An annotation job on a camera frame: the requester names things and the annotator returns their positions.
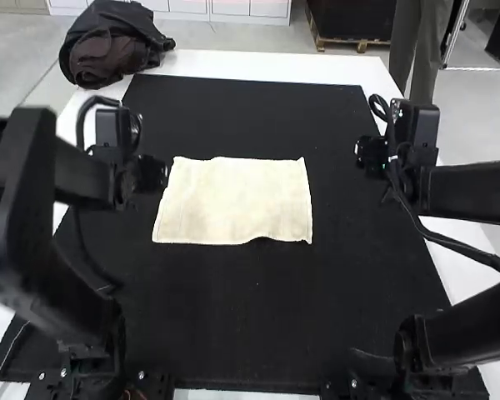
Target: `wooden pallet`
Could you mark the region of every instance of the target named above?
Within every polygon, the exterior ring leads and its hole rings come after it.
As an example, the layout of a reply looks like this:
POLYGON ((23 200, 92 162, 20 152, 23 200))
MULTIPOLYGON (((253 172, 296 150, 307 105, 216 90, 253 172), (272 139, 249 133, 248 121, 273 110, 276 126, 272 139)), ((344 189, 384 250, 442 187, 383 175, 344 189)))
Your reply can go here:
POLYGON ((367 45, 369 44, 377 44, 377 45, 386 45, 391 44, 389 41, 379 40, 379 39, 344 39, 338 37, 322 37, 318 33, 317 24, 313 18, 311 10, 309 6, 306 4, 306 16, 309 21, 309 28, 311 29, 311 34, 313 35, 313 40, 315 41, 315 47, 318 52, 324 52, 326 50, 325 46, 327 44, 338 44, 338 43, 350 43, 357 44, 357 52, 365 53, 367 51, 367 45))

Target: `metal stand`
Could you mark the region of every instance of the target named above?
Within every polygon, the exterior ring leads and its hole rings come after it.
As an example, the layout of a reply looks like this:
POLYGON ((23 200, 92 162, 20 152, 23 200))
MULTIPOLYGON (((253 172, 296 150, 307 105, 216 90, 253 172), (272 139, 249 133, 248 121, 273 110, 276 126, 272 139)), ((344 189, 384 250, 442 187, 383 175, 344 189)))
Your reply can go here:
POLYGON ((458 41, 459 32, 462 30, 461 26, 465 22, 465 17, 467 16, 468 5, 470 0, 463 0, 461 7, 459 8, 459 13, 457 14, 456 22, 454 23, 452 32, 450 33, 450 43, 447 45, 446 51, 442 55, 442 70, 446 71, 476 71, 476 72, 492 72, 500 71, 500 67, 449 67, 448 62, 452 56, 453 49, 456 47, 456 42, 458 41))

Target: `cabinet drawer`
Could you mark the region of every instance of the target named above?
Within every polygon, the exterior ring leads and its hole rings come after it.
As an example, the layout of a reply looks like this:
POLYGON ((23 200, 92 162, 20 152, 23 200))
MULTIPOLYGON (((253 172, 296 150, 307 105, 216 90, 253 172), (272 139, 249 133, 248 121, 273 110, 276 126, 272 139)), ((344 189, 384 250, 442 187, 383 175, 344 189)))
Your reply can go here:
POLYGON ((205 14, 208 12, 207 0, 168 0, 168 9, 171 13, 195 13, 205 14))
POLYGON ((15 0, 0 0, 0 8, 17 8, 15 0))
POLYGON ((45 9, 47 4, 44 0, 17 0, 20 8, 45 9))
POLYGON ((168 11, 168 0, 139 0, 139 2, 152 11, 168 11))
POLYGON ((250 15, 250 0, 212 0, 212 13, 250 15))
POLYGON ((87 8, 86 0, 50 0, 52 7, 87 8))
POLYGON ((250 15, 254 17, 286 18, 288 0, 251 0, 250 15))

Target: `black jacket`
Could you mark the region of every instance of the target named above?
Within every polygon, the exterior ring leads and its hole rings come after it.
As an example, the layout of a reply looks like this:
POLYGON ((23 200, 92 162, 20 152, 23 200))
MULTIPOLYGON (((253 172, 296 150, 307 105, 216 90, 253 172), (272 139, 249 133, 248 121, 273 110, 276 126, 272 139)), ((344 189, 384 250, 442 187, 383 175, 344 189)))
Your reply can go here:
POLYGON ((95 0, 67 32, 59 65, 71 83, 99 89, 159 66, 176 43, 153 24, 153 12, 138 2, 95 0))

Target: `white cabinet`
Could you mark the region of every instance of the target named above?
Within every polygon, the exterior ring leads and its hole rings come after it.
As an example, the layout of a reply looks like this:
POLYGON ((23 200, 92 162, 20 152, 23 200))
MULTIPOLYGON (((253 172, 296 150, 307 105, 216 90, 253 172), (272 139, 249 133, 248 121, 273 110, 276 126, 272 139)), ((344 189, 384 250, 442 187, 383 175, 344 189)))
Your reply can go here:
POLYGON ((168 10, 171 13, 208 13, 207 0, 168 0, 168 10))
POLYGON ((250 15, 250 0, 211 0, 213 14, 250 15))
POLYGON ((168 0, 139 0, 139 2, 152 11, 168 11, 168 0))
MULTIPOLYGON (((80 15, 94 0, 0 0, 38 5, 46 1, 51 15, 80 15)), ((154 11, 154 19, 214 23, 289 24, 292 0, 135 0, 154 11)))
POLYGON ((250 15, 254 17, 287 18, 289 0, 250 0, 250 15))

